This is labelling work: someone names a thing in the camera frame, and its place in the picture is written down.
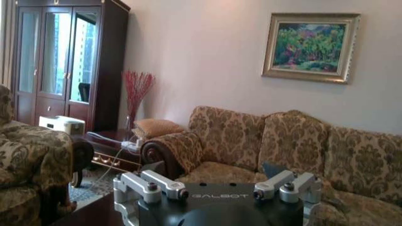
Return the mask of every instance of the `glass cabinet door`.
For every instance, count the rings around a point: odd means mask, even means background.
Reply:
[[[19,91],[32,93],[38,74],[42,10],[24,8],[20,12]]]
[[[50,8],[44,20],[40,91],[62,96],[65,94],[65,79],[67,78],[71,8]]]
[[[99,8],[74,8],[71,101],[90,102],[90,90],[97,71],[99,23]]]

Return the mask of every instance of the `electrical cable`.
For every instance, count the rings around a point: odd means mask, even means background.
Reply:
[[[106,139],[106,140],[109,140],[109,141],[113,141],[113,142],[115,142],[115,143],[122,143],[122,142],[119,142],[119,141],[117,141],[117,140],[113,140],[113,139],[110,139],[110,138],[107,138],[107,137],[105,137],[105,136],[102,136],[102,135],[99,135],[99,134],[97,134],[97,133],[94,133],[94,132],[89,132],[89,134],[93,135],[93,136],[97,136],[97,137],[99,137],[99,138],[102,138],[102,139]],[[107,176],[109,172],[110,172],[111,169],[113,169],[113,165],[115,164],[117,158],[118,158],[118,156],[121,155],[121,153],[122,153],[123,150],[125,150],[125,148],[122,147],[121,150],[118,151],[118,154],[117,154],[115,157],[114,157],[114,161],[113,161],[111,165],[109,166],[109,169],[107,169],[107,171],[105,172],[105,174],[103,174],[103,175],[99,177],[99,179],[91,184],[91,186],[87,188],[87,190],[86,190],[78,197],[75,197],[74,199],[78,200],[78,198],[81,198],[85,194],[87,194],[87,193],[90,192],[90,190],[97,186],[98,182]]]
[[[98,138],[101,138],[101,139],[103,139],[103,140],[109,140],[109,141],[111,141],[111,142],[115,142],[115,143],[118,143],[118,144],[122,143],[121,141],[114,140],[114,139],[111,139],[111,138],[107,138],[107,137],[99,135],[98,133],[87,132],[87,134],[90,134],[91,136],[98,137]]]

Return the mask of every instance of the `vase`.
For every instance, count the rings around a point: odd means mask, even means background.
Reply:
[[[130,141],[134,136],[134,121],[131,120],[131,116],[127,115],[126,117],[126,126],[125,126],[126,134],[125,134],[125,141]]]

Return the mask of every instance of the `power strip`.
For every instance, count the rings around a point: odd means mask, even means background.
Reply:
[[[133,143],[131,141],[123,141],[122,142],[122,148],[131,151],[131,152],[138,151],[138,145],[135,143]]]

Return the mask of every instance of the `silver mechanical part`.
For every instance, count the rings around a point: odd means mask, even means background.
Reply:
[[[167,198],[175,200],[186,200],[189,198],[189,191],[182,182],[170,180],[151,170],[145,170],[141,173],[141,178],[151,183],[155,183],[166,193]]]
[[[158,203],[161,201],[161,187],[155,188],[153,184],[150,184],[134,173],[125,173],[122,174],[121,179],[115,178],[114,188],[115,193],[119,191],[125,194],[129,194],[130,190],[133,190],[143,197],[146,203]],[[119,197],[117,199],[115,195],[115,201],[121,202],[125,200],[121,200]]]
[[[125,173],[114,179],[115,210],[122,213],[126,226],[139,226],[137,200],[146,203],[161,201],[162,191],[155,183],[149,183],[134,173]]]
[[[280,190],[281,186],[292,182],[296,179],[293,171],[284,170],[273,178],[265,182],[260,182],[254,186],[254,197],[258,200],[273,199],[276,192]]]
[[[321,202],[322,181],[312,173],[304,173],[292,183],[280,188],[281,200],[297,203],[304,200],[304,225],[313,225],[314,216]]]
[[[312,204],[309,202],[305,202],[305,208],[304,208],[304,226],[312,226],[314,224],[314,220],[317,218],[318,214],[318,207],[320,203]]]
[[[321,179],[313,173],[304,173],[290,184],[280,188],[282,201],[296,203],[300,198],[310,203],[321,201]]]

